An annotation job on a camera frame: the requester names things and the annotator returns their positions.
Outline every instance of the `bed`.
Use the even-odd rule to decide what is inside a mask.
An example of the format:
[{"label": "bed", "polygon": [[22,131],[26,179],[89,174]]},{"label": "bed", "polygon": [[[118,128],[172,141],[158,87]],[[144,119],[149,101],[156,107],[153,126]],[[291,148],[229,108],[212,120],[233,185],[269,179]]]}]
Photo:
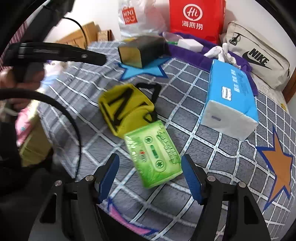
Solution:
[{"label": "bed", "polygon": [[[83,155],[79,179],[93,174],[111,153],[120,157],[120,167],[109,199],[101,207],[109,212],[114,205],[128,222],[153,229],[145,236],[150,240],[189,240],[202,207],[190,194],[183,175],[152,189],[145,189],[129,158],[124,141],[112,135],[98,107],[98,97],[115,85],[123,84],[124,69],[117,47],[121,42],[94,42],[89,47],[107,55],[104,66],[74,63],[50,85],[46,94],[56,99],[76,120],[82,134]],[[278,239],[291,213],[296,192],[295,160],[292,165],[292,194],[284,192],[265,210],[264,206],[274,183],[275,174],[267,167],[255,146],[272,146],[275,126],[286,153],[295,155],[296,122],[281,107],[287,106],[280,92],[271,90],[254,77],[259,95],[255,98],[259,125],[247,140],[240,142],[200,125],[207,96],[209,74],[178,58],[162,65],[168,79],[141,74],[124,83],[159,83],[162,92],[156,103],[158,118],[163,121],[177,150],[188,153],[193,161],[221,182],[245,182],[258,203],[272,239]],[[53,145],[54,159],[62,162],[74,176],[78,160],[75,132],[58,110],[41,103],[38,108],[45,133]],[[222,212],[216,240],[222,240],[227,215],[227,202]]]}]

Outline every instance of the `black box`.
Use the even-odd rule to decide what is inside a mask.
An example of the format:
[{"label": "black box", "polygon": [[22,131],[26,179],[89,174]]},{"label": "black box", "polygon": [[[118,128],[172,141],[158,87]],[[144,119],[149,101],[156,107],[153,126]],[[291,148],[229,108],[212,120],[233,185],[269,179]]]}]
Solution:
[{"label": "black box", "polygon": [[144,68],[165,53],[166,41],[158,36],[140,36],[135,40],[118,46],[123,64],[135,68]]}]

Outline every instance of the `zipper pull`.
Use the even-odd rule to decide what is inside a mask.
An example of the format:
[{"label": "zipper pull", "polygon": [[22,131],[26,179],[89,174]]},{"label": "zipper pull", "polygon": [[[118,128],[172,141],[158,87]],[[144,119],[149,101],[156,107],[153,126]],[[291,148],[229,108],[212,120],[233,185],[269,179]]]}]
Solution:
[{"label": "zipper pull", "polygon": [[237,34],[236,37],[233,37],[232,39],[229,40],[229,43],[236,46],[237,45],[237,39],[238,39],[239,36],[240,36],[240,34]]}]

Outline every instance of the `beige waist bag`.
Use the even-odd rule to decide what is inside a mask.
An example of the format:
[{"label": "beige waist bag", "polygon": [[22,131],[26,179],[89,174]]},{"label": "beige waist bag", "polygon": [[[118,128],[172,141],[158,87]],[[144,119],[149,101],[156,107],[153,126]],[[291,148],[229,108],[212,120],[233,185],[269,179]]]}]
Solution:
[{"label": "beige waist bag", "polygon": [[253,67],[252,72],[271,88],[282,89],[290,79],[288,60],[254,29],[232,21],[225,41],[229,51],[246,59]]}]

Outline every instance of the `white sponge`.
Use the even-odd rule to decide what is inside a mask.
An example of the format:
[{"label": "white sponge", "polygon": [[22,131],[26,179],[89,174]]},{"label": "white sponge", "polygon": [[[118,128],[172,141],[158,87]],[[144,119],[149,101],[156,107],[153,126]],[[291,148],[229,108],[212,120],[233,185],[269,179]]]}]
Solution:
[{"label": "white sponge", "polygon": [[194,39],[179,39],[178,46],[196,53],[201,52],[203,48],[203,45]]}]

